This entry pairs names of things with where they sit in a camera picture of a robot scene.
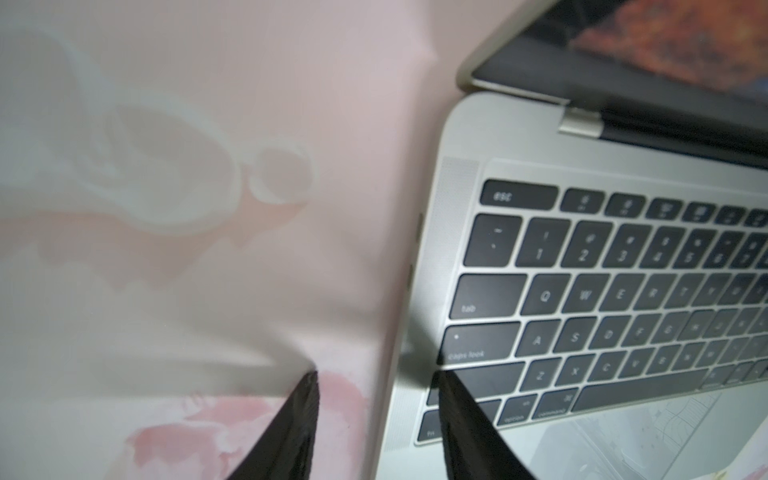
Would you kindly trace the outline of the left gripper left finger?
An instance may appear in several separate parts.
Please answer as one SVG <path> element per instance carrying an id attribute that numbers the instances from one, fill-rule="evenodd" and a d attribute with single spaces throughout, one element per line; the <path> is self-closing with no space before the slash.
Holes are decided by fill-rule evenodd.
<path id="1" fill-rule="evenodd" d="M 319 406 L 318 372 L 310 371 L 302 376 L 261 437 L 228 478 L 308 479 Z"/>

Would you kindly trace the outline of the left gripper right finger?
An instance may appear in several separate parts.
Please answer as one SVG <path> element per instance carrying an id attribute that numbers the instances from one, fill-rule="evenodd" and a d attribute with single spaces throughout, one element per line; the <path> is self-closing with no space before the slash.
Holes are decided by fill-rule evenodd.
<path id="1" fill-rule="evenodd" d="M 439 372 L 439 419 L 448 478 L 534 479 L 450 370 Z"/>

